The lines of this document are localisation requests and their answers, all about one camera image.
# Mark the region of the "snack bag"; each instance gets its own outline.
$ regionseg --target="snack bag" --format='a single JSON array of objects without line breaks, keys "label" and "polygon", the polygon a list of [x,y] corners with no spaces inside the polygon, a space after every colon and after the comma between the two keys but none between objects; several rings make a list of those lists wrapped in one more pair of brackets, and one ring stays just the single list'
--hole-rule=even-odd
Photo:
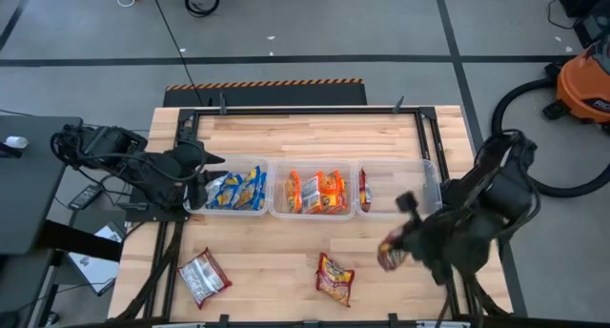
[{"label": "snack bag", "polygon": [[322,178],[320,192],[322,193],[322,206],[326,214],[335,214],[341,211],[341,182],[345,189],[345,180],[335,170]]},{"label": "snack bag", "polygon": [[232,208],[232,201],[234,200],[239,185],[243,182],[241,175],[228,173],[225,177],[225,181],[220,187],[220,192],[216,195],[216,198],[212,202],[209,209],[230,209]]},{"label": "snack bag", "polygon": [[260,181],[260,167],[254,167],[244,179],[244,182],[239,185],[237,194],[234,197],[232,204],[237,210],[249,209],[252,207],[254,195]]},{"label": "snack bag", "polygon": [[288,201],[288,211],[293,214],[300,213],[301,208],[303,207],[301,183],[295,170],[290,172],[288,180],[286,180],[286,183],[284,184],[284,190],[286,191],[286,199]]},{"label": "snack bag", "polygon": [[232,285],[207,248],[186,265],[178,267],[178,272],[191,290],[199,309],[207,298]]},{"label": "snack bag", "polygon": [[350,307],[354,270],[344,270],[326,254],[320,253],[320,261],[315,274],[317,275],[316,290],[327,294],[346,307]]},{"label": "snack bag", "polygon": [[318,172],[301,187],[303,214],[318,214],[324,209],[320,193],[320,181],[323,177],[324,173]]},{"label": "snack bag", "polygon": [[345,193],[345,179],[340,178],[339,179],[339,206],[335,209],[329,212],[329,214],[336,214],[338,212],[340,212],[341,210],[345,210],[347,209],[347,196]]},{"label": "snack bag", "polygon": [[410,223],[407,222],[405,225],[395,228],[377,247],[377,262],[386,272],[394,271],[407,258],[407,252],[400,246],[405,234],[409,232],[409,227]]},{"label": "snack bag", "polygon": [[267,173],[260,175],[258,185],[256,185],[256,192],[254,193],[252,209],[260,210],[265,205],[265,183],[267,181]]},{"label": "snack bag", "polygon": [[206,193],[208,194],[208,201],[206,202],[206,208],[210,209],[216,196],[220,192],[220,187],[225,182],[227,174],[220,176],[206,184]]},{"label": "snack bag", "polygon": [[360,169],[359,175],[359,191],[360,191],[360,208],[363,212],[368,213],[371,209],[371,201],[373,200],[373,193],[369,184],[366,182],[366,174],[363,169]]}]

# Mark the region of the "white object on floor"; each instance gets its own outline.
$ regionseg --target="white object on floor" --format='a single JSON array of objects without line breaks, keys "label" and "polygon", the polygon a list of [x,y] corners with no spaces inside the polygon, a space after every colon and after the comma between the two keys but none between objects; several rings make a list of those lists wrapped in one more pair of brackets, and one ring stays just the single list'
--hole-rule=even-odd
[{"label": "white object on floor", "polygon": [[[121,243],[123,239],[115,233],[109,226],[104,226],[95,233],[95,236],[104,237]],[[118,262],[104,260],[101,258],[84,256],[70,252],[68,257],[72,259],[74,265],[85,276],[93,290],[101,296],[118,276]]]}]

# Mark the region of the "orange vacuum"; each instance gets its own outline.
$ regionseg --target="orange vacuum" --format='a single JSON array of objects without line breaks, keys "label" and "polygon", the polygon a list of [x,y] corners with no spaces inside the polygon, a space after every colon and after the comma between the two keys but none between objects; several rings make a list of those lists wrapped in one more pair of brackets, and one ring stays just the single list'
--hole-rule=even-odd
[{"label": "orange vacuum", "polygon": [[608,37],[563,65],[557,77],[557,101],[543,112],[549,119],[570,113],[582,123],[599,123],[607,130],[610,124]]},{"label": "orange vacuum", "polygon": [[[492,134],[502,131],[502,118],[513,100],[544,88],[557,89],[557,100],[542,110],[548,119],[555,120],[569,113],[583,124],[597,123],[610,133],[610,34],[564,65],[551,64],[544,69],[546,78],[523,84],[499,101],[492,116]],[[610,182],[610,164],[595,179],[573,188],[556,188],[531,180],[543,195],[563,198],[586,195]]]}]

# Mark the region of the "wooden table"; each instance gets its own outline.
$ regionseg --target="wooden table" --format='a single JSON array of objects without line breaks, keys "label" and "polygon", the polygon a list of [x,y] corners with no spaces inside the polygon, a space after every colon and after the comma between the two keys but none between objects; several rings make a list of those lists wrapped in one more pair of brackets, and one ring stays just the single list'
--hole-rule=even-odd
[{"label": "wooden table", "polygon": [[[439,106],[437,122],[451,177],[466,173],[473,153],[459,106]],[[179,109],[157,109],[148,151],[173,147]],[[425,126],[432,148],[430,127]],[[200,140],[215,154],[275,157],[405,157],[421,158],[415,120],[405,114],[298,114],[205,116]],[[407,260],[392,273],[376,262],[376,246],[404,219],[349,221],[281,220],[271,215],[252,218],[192,215],[183,231],[179,265],[213,252],[233,286],[209,299],[202,310],[180,277],[173,294],[172,322],[274,320],[384,320],[436,318],[445,299],[428,270]],[[147,223],[126,241],[114,285],[109,317],[122,312],[146,280],[153,258],[158,223]],[[172,229],[168,232],[168,242]],[[318,254],[325,252],[345,268],[356,269],[351,298],[345,308],[315,290]],[[456,276],[462,313],[466,303]],[[496,248],[478,273],[486,291],[511,310]],[[165,280],[159,281],[154,314],[161,312]]]}]

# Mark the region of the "black hose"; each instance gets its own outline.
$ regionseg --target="black hose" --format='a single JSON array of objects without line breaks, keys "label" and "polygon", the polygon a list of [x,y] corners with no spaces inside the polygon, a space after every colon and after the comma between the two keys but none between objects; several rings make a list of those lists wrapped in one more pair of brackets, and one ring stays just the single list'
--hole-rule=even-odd
[{"label": "black hose", "polygon": [[[535,80],[528,83],[525,83],[521,86],[514,88],[512,91],[508,92],[504,97],[499,101],[496,109],[494,110],[494,115],[492,116],[492,134],[501,133],[502,131],[502,118],[506,113],[506,109],[510,105],[510,103],[515,100],[518,96],[530,92],[532,90],[538,89],[554,89],[557,86],[557,82],[551,78],[545,78],[541,80]],[[598,175],[595,179],[589,181],[588,183],[575,186],[572,188],[556,188],[553,186],[548,186],[542,184],[541,182],[535,180],[530,176],[532,183],[539,190],[539,192],[543,195],[548,195],[551,197],[558,198],[572,198],[581,195],[587,195],[594,191],[599,190],[605,184],[610,182],[610,164],[606,167],[600,175]]]},{"label": "black hose", "polygon": [[212,12],[218,9],[218,4],[220,4],[220,0],[214,0],[212,8],[209,10],[202,9],[200,5],[197,3],[191,3],[191,0],[184,0],[184,5],[187,7],[187,11],[193,17],[202,18],[209,16]]}]

